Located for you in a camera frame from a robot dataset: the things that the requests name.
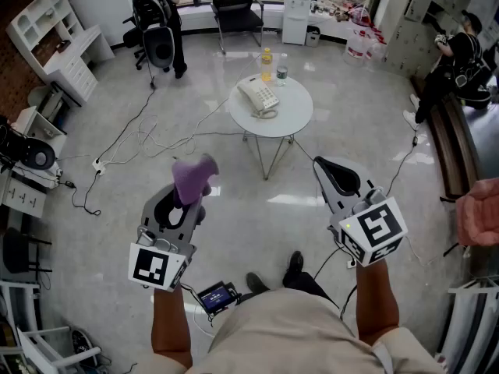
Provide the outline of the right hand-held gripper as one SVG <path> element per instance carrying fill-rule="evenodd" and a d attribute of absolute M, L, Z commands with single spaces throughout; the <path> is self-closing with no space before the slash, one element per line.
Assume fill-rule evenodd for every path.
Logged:
<path fill-rule="evenodd" d="M 408 233 L 405 220 L 395 198 L 373 189 L 364 166 L 344 157 L 316 156 L 313 172 L 333 215 L 328 229 L 360 266 L 377 263 L 399 248 Z M 352 207 L 357 197 L 364 198 Z"/>

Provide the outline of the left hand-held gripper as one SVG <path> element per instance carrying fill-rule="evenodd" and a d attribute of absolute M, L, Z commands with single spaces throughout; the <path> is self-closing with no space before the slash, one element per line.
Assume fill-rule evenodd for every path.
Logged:
<path fill-rule="evenodd" d="M 130 245 L 128 278 L 131 281 L 162 291 L 174 291 L 187 266 L 191 263 L 196 246 L 190 244 L 193 232 L 205 218 L 203 197 L 189 205 L 174 198 L 174 184 L 170 183 L 146 201 L 137 241 Z M 173 209 L 182 214 L 175 225 L 175 240 L 168 240 L 164 229 L 172 226 Z"/>

